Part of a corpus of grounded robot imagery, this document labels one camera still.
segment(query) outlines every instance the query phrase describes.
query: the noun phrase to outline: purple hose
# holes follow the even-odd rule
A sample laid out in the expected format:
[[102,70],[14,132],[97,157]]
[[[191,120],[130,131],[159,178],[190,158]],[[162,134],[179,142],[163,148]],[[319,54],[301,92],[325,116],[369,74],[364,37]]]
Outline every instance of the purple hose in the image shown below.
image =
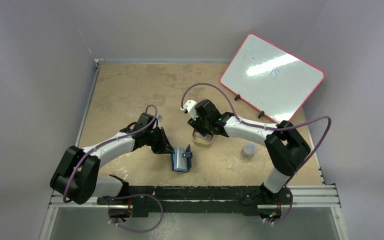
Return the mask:
[[100,147],[105,146],[105,145],[107,145],[107,144],[109,144],[109,143],[112,143],[112,142],[114,142],[114,141],[118,141],[118,140],[120,140],[120,139],[124,139],[124,138],[130,137],[130,136],[133,136],[133,135],[135,135],[135,134],[137,134],[137,133],[140,133],[140,132],[142,132],[143,130],[147,129],[147,128],[148,128],[149,126],[151,126],[152,124],[154,124],[155,120],[157,119],[157,113],[158,113],[158,111],[157,111],[157,107],[156,107],[155,105],[150,104],[150,105],[148,105],[148,106],[146,107],[146,111],[148,111],[148,108],[149,108],[149,107],[153,107],[153,108],[155,109],[155,114],[154,114],[152,120],[151,120],[148,124],[146,124],[145,126],[143,126],[143,127],[142,127],[141,129],[139,129],[139,130],[133,131],[133,132],[128,133],[128,134],[126,134],[126,135],[123,135],[123,136],[121,136],[121,137],[119,137],[119,138],[114,137],[114,138],[110,138],[110,139],[108,139],[108,140],[105,140],[105,141],[99,143],[98,145],[96,145],[95,148],[92,148],[91,150],[89,150],[88,152],[86,152],[86,153],[83,155],[83,157],[80,159],[80,161],[78,161],[77,165],[74,167],[73,172],[71,173],[70,178],[68,179],[67,185],[65,186],[64,194],[62,195],[62,201],[63,201],[64,203],[67,204],[67,203],[69,203],[69,202],[72,201],[71,199],[70,199],[70,200],[67,200],[67,194],[69,193],[70,185],[72,184],[72,181],[73,181],[73,179],[74,179],[74,176],[76,175],[77,170],[80,168],[80,166],[83,164],[83,162],[86,160],[86,158],[87,158],[90,154],[92,154],[93,152],[95,152],[96,150],[98,150]]
[[152,198],[153,200],[155,200],[155,202],[158,204],[159,206],[159,209],[161,209],[161,216],[159,217],[159,220],[158,222],[151,228],[148,228],[148,229],[145,229],[145,230],[137,230],[137,229],[133,229],[133,228],[130,228],[130,227],[126,227],[126,226],[123,226],[123,225],[120,225],[120,224],[117,224],[116,222],[114,222],[112,219],[111,219],[111,216],[110,216],[110,209],[108,209],[108,218],[109,218],[109,221],[116,225],[117,227],[119,228],[122,228],[124,230],[127,230],[127,231],[130,231],[132,233],[138,233],[138,234],[143,234],[143,233],[147,233],[147,232],[150,232],[154,229],[156,229],[161,221],[163,220],[163,216],[164,216],[164,212],[163,212],[163,205],[161,205],[161,202],[158,201],[158,199],[152,195],[149,195],[149,194],[144,194],[144,193],[141,193],[141,194],[134,194],[134,195],[130,195],[130,196],[116,196],[116,197],[110,197],[109,198],[112,198],[112,199],[130,199],[130,198],[134,198],[134,197],[140,197],[140,196],[144,196],[144,197],[148,197],[148,198]]
[[[328,134],[328,131],[329,129],[331,128],[331,124],[332,124],[332,119],[330,116],[320,116],[316,119],[313,119],[313,120],[310,120],[310,121],[306,121],[306,122],[303,122],[303,123],[300,123],[300,124],[297,124],[297,125],[294,125],[294,126],[289,126],[289,127],[285,127],[285,128],[275,128],[275,127],[265,127],[264,125],[258,125],[258,124],[252,124],[252,123],[248,123],[248,122],[245,122],[243,120],[241,120],[241,118],[238,116],[238,114],[236,113],[235,111],[235,108],[233,107],[233,104],[232,102],[230,101],[229,97],[226,95],[226,93],[224,93],[218,86],[214,85],[214,84],[211,84],[211,83],[206,83],[206,82],[199,82],[199,83],[195,83],[193,85],[191,85],[188,89],[186,89],[186,91],[184,91],[183,93],[183,96],[181,97],[181,103],[180,103],[180,107],[183,108],[183,102],[185,101],[185,96],[186,94],[188,93],[189,90],[191,90],[193,87],[195,86],[198,86],[198,85],[207,85],[207,86],[210,86],[210,87],[213,87],[215,89],[217,89],[221,94],[223,94],[223,96],[226,98],[227,102],[229,103],[230,105],[230,108],[235,116],[235,118],[241,122],[242,124],[244,125],[247,125],[247,126],[250,126],[250,127],[255,127],[255,128],[260,128],[260,129],[264,129],[264,130],[272,130],[272,131],[278,131],[278,132],[283,132],[283,131],[289,131],[289,130],[293,130],[293,129],[297,129],[297,128],[300,128],[300,127],[303,127],[303,126],[306,126],[306,125],[309,125],[309,124],[312,124],[314,122],[317,122],[317,121],[320,121],[322,119],[327,119],[327,126],[326,126],[326,129],[324,130],[324,133],[321,135],[320,137],[320,140],[318,141],[318,143],[315,145],[313,151],[310,152],[310,154],[305,158],[305,160],[302,162],[302,164],[296,169],[295,172],[297,172],[298,170],[300,170],[300,168],[302,166],[304,166],[304,164],[306,164],[306,162],[308,162],[308,160],[314,155],[314,153],[316,152],[316,150],[320,147],[320,145],[322,144],[323,140],[325,139],[326,135]],[[286,213],[283,215],[283,217],[279,220],[277,220],[276,222],[274,223],[279,223],[280,221],[282,221],[291,211],[292,209],[292,204],[293,204],[293,196],[292,196],[292,192],[291,190],[286,186],[286,184],[288,184],[292,177],[294,175],[290,176],[290,178],[286,181],[285,183],[285,187],[286,189],[288,190],[289,194],[290,194],[290,205],[289,205],[289,208],[288,210],[286,211]]]

